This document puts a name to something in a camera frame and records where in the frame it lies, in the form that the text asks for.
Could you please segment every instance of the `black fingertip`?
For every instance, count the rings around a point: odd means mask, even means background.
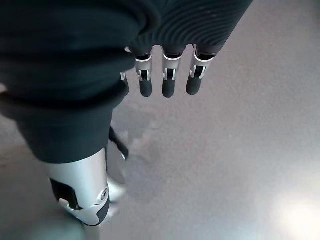
[[[162,94],[166,98],[171,98],[174,95],[175,92],[175,80],[168,79],[163,80],[162,83]]]
[[[140,93],[142,96],[144,96],[145,98],[150,97],[150,95],[152,94],[152,83],[151,80],[142,80],[139,81],[140,84]]]
[[[186,83],[186,92],[189,95],[195,95],[199,92],[201,86],[201,79],[198,77],[190,77],[188,78],[188,82]]]

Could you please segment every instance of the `concrete floor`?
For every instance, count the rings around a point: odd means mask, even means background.
[[[320,239],[320,1],[255,0],[202,81],[171,99],[161,49],[153,94],[135,72],[113,126],[127,143],[127,203],[103,239]],[[14,124],[0,119],[1,233],[55,211]]]

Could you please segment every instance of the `silver plastic casing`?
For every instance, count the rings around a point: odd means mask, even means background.
[[[173,77],[171,80],[176,80],[181,57],[182,56],[179,56],[177,58],[169,58],[164,53],[162,54],[162,73],[164,80],[168,80],[168,69],[173,69]]]
[[[66,199],[58,200],[66,211],[88,226],[96,226],[104,220],[98,217],[98,212],[103,207],[109,208],[107,205],[110,203],[104,148],[79,161],[63,164],[43,163],[43,166],[51,180],[74,190],[78,207],[71,208]]]
[[[135,59],[135,70],[138,74],[139,81],[150,81],[152,72],[152,55],[150,54],[149,58],[145,60]],[[147,79],[143,79],[142,71],[146,71]]]
[[[190,77],[194,78],[195,77],[195,72],[196,72],[196,68],[197,66],[199,67],[203,67],[202,69],[202,73],[199,76],[199,79],[202,79],[205,74],[207,69],[209,68],[212,60],[214,59],[214,57],[212,57],[211,59],[208,60],[202,60],[200,58],[197,57],[197,47],[195,46],[194,51],[193,51],[193,55],[192,55],[192,59],[191,59],[191,65],[190,65]]]

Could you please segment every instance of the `silver metal joint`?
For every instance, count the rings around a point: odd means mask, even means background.
[[[191,66],[190,66],[190,73],[189,73],[190,77],[191,78],[195,77],[195,73],[198,68],[201,72],[200,72],[200,74],[198,74],[199,76],[197,76],[197,77],[199,79],[202,79],[205,76],[206,71],[208,70],[208,68],[214,58],[215,57],[212,56],[212,58],[210,58],[210,59],[206,59],[206,60],[200,59],[197,56],[197,47],[195,47],[194,51],[193,51],[192,59],[191,59]]]
[[[139,81],[150,81],[152,71],[152,55],[148,59],[135,59],[135,70],[138,74]]]
[[[109,196],[109,189],[106,188],[103,193],[101,194],[101,200],[105,200],[106,197]]]
[[[177,58],[169,58],[164,53],[162,54],[162,73],[163,73],[163,79],[167,81],[168,79],[174,81],[176,80],[176,76],[178,73],[181,56]]]

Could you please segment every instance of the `prosthetic hand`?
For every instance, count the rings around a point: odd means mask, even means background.
[[[125,191],[106,164],[112,111],[129,92],[125,72],[135,65],[149,97],[152,48],[162,46],[162,93],[170,98],[193,44],[186,91],[196,94],[251,0],[15,2],[0,7],[1,112],[43,162],[59,204],[100,225]]]

